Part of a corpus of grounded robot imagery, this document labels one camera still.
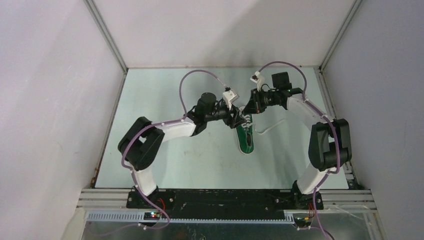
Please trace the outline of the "white shoelace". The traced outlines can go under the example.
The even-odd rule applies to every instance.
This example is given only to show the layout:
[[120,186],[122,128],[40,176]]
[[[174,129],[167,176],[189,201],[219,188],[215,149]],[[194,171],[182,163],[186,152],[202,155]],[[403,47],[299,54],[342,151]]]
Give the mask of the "white shoelace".
[[245,108],[245,105],[242,105],[238,108],[240,112],[240,116],[244,119],[244,122],[235,128],[235,133],[237,135],[253,134],[253,132],[259,135],[264,135],[287,120],[286,118],[282,118],[276,122],[273,122],[271,125],[267,127],[258,128],[258,124],[253,121],[253,117],[251,114],[242,113],[244,108]]

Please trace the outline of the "green canvas sneaker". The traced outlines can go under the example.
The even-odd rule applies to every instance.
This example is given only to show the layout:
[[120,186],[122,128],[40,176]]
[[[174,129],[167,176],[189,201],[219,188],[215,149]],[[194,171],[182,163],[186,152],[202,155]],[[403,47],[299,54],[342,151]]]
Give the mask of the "green canvas sneaker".
[[251,114],[242,114],[245,123],[235,128],[238,147],[242,154],[249,155],[254,151],[253,117]]

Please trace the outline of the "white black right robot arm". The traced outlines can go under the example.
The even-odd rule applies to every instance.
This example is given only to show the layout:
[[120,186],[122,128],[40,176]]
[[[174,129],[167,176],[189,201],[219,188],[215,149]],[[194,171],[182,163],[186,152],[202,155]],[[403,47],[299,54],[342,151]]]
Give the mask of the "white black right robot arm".
[[272,75],[273,87],[263,90],[265,78],[260,71],[251,76],[256,88],[243,109],[245,115],[263,113],[266,108],[281,106],[297,115],[310,131],[309,165],[303,175],[294,182],[291,204],[304,209],[311,202],[311,194],[317,193],[329,175],[338,174],[342,165],[352,158],[350,127],[344,118],[336,119],[324,113],[306,95],[305,89],[294,88],[287,72]]

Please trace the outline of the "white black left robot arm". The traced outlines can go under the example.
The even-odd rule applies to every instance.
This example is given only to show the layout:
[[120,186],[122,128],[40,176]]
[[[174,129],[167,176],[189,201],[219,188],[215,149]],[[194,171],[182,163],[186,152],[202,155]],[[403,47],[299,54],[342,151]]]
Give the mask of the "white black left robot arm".
[[153,123],[146,117],[139,117],[118,144],[122,155],[121,164],[130,171],[135,188],[140,192],[138,201],[145,208],[153,208],[158,202],[158,188],[151,165],[162,143],[194,137],[204,131],[209,122],[223,121],[234,129],[245,123],[240,110],[234,106],[239,95],[228,89],[217,100],[211,92],[201,95],[197,104],[182,118]]

